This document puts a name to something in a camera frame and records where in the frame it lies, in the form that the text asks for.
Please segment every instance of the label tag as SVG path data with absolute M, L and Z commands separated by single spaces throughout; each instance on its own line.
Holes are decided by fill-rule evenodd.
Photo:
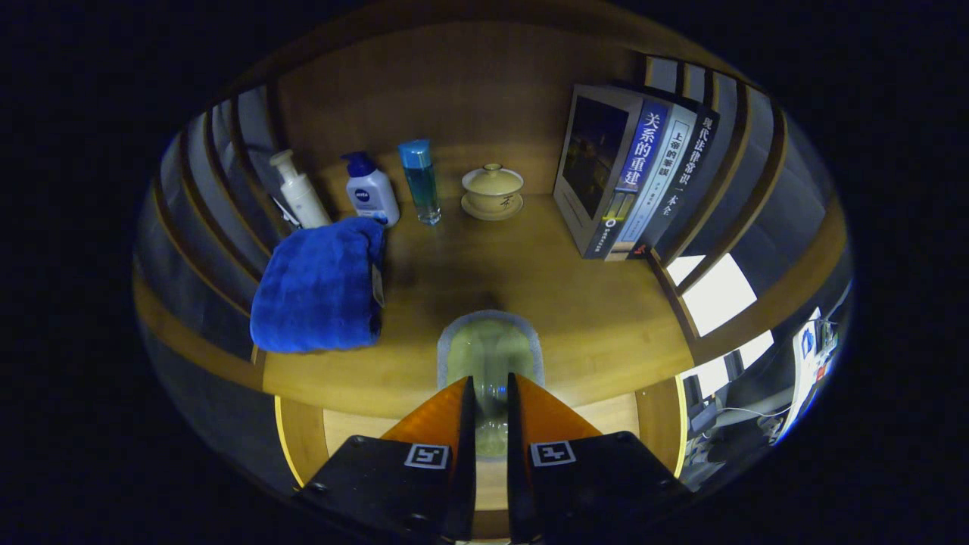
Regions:
M 370 284 L 373 285 L 373 299 L 380 305 L 380 308 L 384 308 L 387 305 L 384 303 L 384 276 L 380 274 L 380 270 L 377 269 L 376 265 L 370 266 Z

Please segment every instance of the blue towel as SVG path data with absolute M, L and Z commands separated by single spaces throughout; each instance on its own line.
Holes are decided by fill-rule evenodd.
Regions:
M 253 342 L 270 352 L 373 345 L 380 305 L 370 268 L 383 262 L 384 227 L 369 218 L 289 235 L 272 252 L 252 302 Z

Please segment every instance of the cable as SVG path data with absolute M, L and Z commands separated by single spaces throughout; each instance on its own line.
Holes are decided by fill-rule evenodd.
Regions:
M 780 412 L 775 412 L 774 414 L 764 414 L 762 412 L 757 412 L 756 410 L 750 410 L 750 409 L 745 409 L 745 408 L 741 408 L 741 407 L 724 407 L 724 408 L 720 409 L 719 411 L 717 411 L 717 414 L 720 414 L 721 412 L 723 412 L 725 410 L 742 410 L 742 411 L 746 411 L 746 412 L 752 412 L 752 413 L 754 413 L 756 415 L 763 416 L 765 418 L 770 418 L 771 416 L 778 416 L 778 415 L 784 414 L 785 412 L 791 410 L 791 408 L 788 406 L 788 408 L 786 408 L 786 409 L 784 409 L 784 410 L 782 410 Z

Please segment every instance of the wooden shelf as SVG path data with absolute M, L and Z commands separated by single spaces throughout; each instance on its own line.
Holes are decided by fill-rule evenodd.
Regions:
M 549 195 L 517 216 L 471 218 L 458 199 L 434 227 L 410 204 L 389 230 L 387 307 L 378 343 L 352 351 L 266 354 L 264 391 L 361 416 L 402 418 L 437 391 L 437 340 L 487 308 L 539 334 L 547 389 L 569 406 L 628 394 L 693 366 L 670 303 L 644 261 L 582 260 Z

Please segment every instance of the blue liquid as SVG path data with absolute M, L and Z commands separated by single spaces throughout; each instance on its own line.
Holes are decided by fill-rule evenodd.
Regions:
M 419 221 L 427 225 L 441 221 L 441 204 L 437 200 L 434 168 L 404 169 L 404 176 L 407 177 L 407 185 L 411 187 Z

